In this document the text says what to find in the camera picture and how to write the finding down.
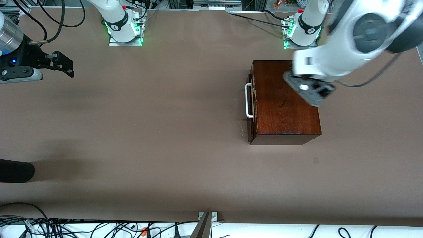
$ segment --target black cylinder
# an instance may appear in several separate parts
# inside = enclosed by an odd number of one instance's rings
[[[0,183],[25,183],[34,173],[35,168],[31,163],[0,159]]]

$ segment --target silver metal cylinder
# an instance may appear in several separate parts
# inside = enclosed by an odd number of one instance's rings
[[[22,29],[0,12],[0,55],[14,51],[21,45],[23,38]]]

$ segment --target white handle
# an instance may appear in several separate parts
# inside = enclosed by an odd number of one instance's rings
[[[247,93],[247,87],[248,86],[253,86],[252,83],[247,83],[245,85],[245,115],[247,115],[248,118],[254,118],[254,115],[250,115],[248,113],[248,93]]]

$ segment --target brown table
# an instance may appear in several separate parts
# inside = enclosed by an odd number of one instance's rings
[[[66,23],[80,12],[68,9]],[[52,36],[57,25],[32,13]],[[42,37],[27,17],[20,26]],[[244,83],[253,60],[292,59],[279,31],[223,11],[159,11],[142,47],[109,47],[87,9],[82,26],[43,47],[70,57],[75,78],[43,70],[41,82],[0,87],[0,157],[38,167],[36,182],[1,184],[0,201],[34,202],[56,218],[216,210],[230,222],[423,225],[417,51],[366,87],[339,86],[319,109],[322,135],[306,145],[250,146]],[[391,57],[345,80],[362,82]]]

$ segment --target wooden box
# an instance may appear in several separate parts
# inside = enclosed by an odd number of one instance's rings
[[[282,78],[291,61],[254,61],[245,86],[251,145],[302,145],[321,135],[319,112]]]

